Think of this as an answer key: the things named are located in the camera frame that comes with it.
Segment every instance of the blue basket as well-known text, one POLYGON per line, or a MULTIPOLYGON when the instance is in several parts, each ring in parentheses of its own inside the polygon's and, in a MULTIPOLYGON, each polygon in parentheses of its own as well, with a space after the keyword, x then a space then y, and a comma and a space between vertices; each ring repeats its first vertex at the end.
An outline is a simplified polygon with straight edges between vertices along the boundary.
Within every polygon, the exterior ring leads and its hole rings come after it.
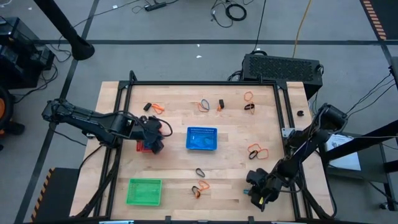
POLYGON ((216 150, 217 129, 188 127, 187 149, 216 150))

